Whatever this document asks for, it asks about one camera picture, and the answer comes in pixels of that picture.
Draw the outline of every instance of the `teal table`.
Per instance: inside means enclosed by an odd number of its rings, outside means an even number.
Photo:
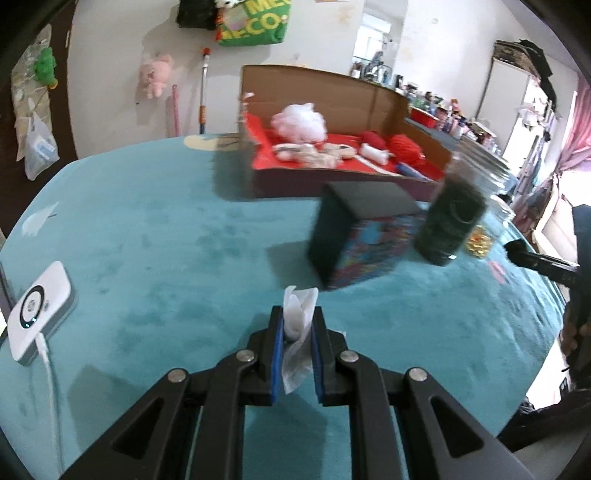
[[[162,140],[72,163],[0,252],[17,296],[54,260],[76,289],[49,339],[66,465],[168,370],[213,367],[265,327],[286,286],[317,283],[305,250],[318,201],[241,200],[241,152],[215,145]],[[492,259],[506,284],[486,261],[461,253],[434,267],[411,249],[392,274],[320,293],[319,305],[351,348],[395,371],[424,367],[497,434],[558,334],[563,301],[502,247]],[[35,479],[55,480],[41,361],[22,367],[5,342],[0,379],[0,426]],[[347,410],[321,408],[309,378],[274,408],[248,410],[244,456],[245,480],[349,478]]]

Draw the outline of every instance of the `portable wifi router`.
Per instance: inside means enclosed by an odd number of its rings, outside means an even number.
[[[35,337],[48,337],[72,305],[74,292],[64,265],[53,262],[17,302],[8,317],[12,357],[26,365],[37,352]]]

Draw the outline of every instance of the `white cable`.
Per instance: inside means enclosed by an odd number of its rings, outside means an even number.
[[[358,162],[371,168],[372,170],[375,170],[378,173],[381,173],[382,175],[388,175],[390,177],[402,177],[403,176],[403,175],[400,175],[400,173],[394,173],[394,172],[391,172],[388,170],[384,170],[383,168],[379,168],[377,165],[371,163],[369,160],[366,160],[361,155],[355,155],[355,158],[357,159]]]
[[[56,385],[53,377],[53,370],[51,369],[51,362],[49,360],[49,347],[45,340],[45,336],[39,332],[35,337],[35,344],[39,351],[39,356],[45,365],[45,372],[47,373],[47,385],[49,387],[49,416],[51,421],[51,440],[53,448],[56,453],[57,472],[60,476],[64,473],[64,459],[61,448],[61,432],[60,424],[58,422],[59,413],[57,411],[57,394]]]

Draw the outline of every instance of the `colorful box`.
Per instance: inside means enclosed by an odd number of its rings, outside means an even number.
[[[328,183],[308,257],[329,290],[379,277],[392,271],[424,218],[396,184]]]

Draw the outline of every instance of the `red yarn ball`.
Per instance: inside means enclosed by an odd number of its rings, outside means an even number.
[[[389,149],[396,155],[397,161],[406,163],[412,168],[425,165],[423,149],[406,135],[394,135],[390,139]]]

